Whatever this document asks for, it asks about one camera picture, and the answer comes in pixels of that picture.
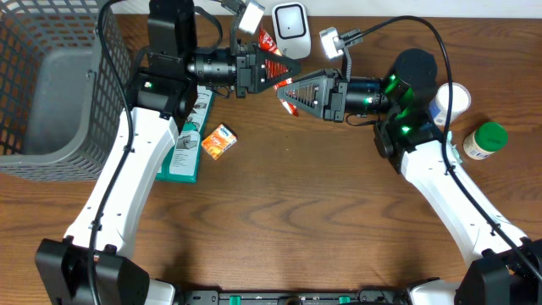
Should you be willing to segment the red packet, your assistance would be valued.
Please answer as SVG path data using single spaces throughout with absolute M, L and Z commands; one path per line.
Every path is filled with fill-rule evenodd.
M 267 53 L 272 53 L 278 56 L 281 56 L 282 53 L 280 52 L 276 42 L 274 39 L 269 35 L 269 33 L 262 27 L 259 27 L 259 34 L 258 34 L 258 46 Z M 282 75 L 286 72 L 286 67 L 277 64 L 275 62 L 269 62 L 267 61 L 265 63 L 266 71 L 268 73 L 269 77 L 276 77 L 279 75 Z M 278 89 L 282 86 L 286 86 L 292 83 L 292 79 L 286 79 L 282 80 L 278 84 L 274 85 L 274 90 L 278 91 Z M 286 102 L 284 99 L 279 100 L 282 104 L 282 106 L 286 109 L 286 111 L 293 116 L 298 116 L 297 108 L 292 103 Z

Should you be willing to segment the orange snack packet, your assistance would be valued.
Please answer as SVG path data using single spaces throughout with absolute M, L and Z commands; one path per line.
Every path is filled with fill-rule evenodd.
M 236 133 L 226 124 L 220 124 L 202 141 L 202 148 L 212 159 L 218 160 L 237 141 Z

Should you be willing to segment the mint green wipes pack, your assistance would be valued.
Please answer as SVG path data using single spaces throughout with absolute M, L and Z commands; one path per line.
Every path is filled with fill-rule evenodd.
M 462 164 L 463 161 L 461 159 L 461 155 L 460 153 L 458 152 L 457 148 L 456 148 L 456 144 L 453 144 L 452 143 L 452 138 L 453 138 L 453 134 L 452 132 L 449 130 L 446 134 L 446 143 L 447 143 L 447 146 L 450 148 L 450 151 L 455 159 L 455 161 L 458 163 L 458 164 Z

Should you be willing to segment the green box with label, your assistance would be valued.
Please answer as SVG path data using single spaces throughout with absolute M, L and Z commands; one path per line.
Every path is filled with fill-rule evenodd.
M 202 134 L 213 104 L 214 94 L 198 86 L 198 97 L 175 146 L 169 151 L 157 173 L 156 180 L 175 183 L 196 183 Z

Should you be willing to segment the green lid white jar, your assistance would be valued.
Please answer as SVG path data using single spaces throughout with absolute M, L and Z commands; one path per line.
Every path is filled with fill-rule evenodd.
M 486 159 L 508 143 L 506 129 L 496 122 L 486 122 L 473 131 L 463 142 L 463 149 L 474 160 Z

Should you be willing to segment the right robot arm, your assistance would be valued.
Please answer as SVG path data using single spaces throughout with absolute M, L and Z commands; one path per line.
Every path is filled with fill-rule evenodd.
M 453 155 L 425 103 L 436 89 L 434 56 L 402 52 L 383 78 L 347 78 L 321 69 L 278 90 L 279 98 L 328 121 L 383 114 L 374 122 L 382 158 L 414 185 L 451 233 L 467 265 L 459 283 L 423 280 L 373 302 L 401 304 L 539 304 L 541 242 L 530 240 L 491 204 Z

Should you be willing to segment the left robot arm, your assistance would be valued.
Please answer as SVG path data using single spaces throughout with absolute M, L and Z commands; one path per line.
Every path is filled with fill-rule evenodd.
M 254 1 L 226 1 L 230 45 L 201 47 L 192 1 L 152 1 L 148 65 L 118 83 L 123 111 L 95 187 L 61 241 L 45 239 L 36 267 L 53 304 L 181 304 L 180 288 L 132 261 L 137 228 L 156 175 L 175 146 L 199 86 L 237 97 L 264 92 L 301 71 L 294 59 L 243 44 L 263 17 Z

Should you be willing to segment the white barcode scanner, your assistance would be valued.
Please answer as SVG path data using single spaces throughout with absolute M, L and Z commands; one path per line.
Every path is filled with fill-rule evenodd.
M 292 59 L 308 57 L 312 40 L 306 7 L 299 2 L 280 3 L 272 8 L 271 16 L 281 54 Z

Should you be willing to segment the grey plastic mesh basket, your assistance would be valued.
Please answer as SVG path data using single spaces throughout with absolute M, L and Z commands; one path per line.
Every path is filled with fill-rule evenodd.
M 101 1 L 2 0 L 1 172 L 26 180 L 95 180 L 115 141 L 131 59 Z

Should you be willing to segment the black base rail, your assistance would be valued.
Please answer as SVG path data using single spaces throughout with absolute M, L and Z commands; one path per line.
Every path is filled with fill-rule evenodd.
M 182 305 L 338 305 L 412 304 L 406 291 L 365 288 L 360 291 L 186 291 Z

